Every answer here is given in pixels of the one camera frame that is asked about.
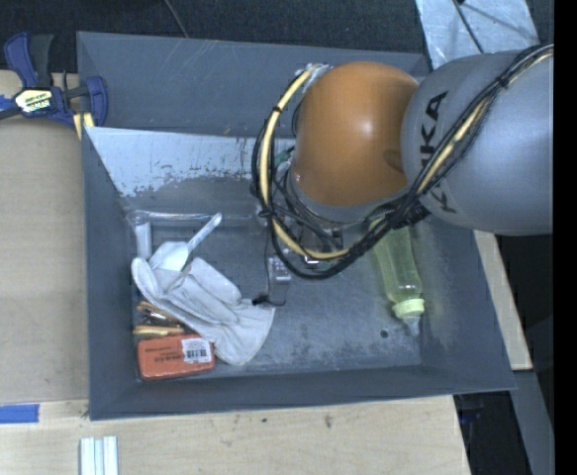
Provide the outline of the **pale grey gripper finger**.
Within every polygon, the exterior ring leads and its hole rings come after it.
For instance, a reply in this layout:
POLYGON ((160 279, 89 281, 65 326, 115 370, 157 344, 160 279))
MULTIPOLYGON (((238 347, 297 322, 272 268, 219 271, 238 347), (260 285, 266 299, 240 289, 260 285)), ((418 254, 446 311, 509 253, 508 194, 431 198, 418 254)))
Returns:
POLYGON ((292 276, 283 260, 278 256, 266 259, 268 273, 268 302, 273 306, 283 306, 291 285, 292 276))

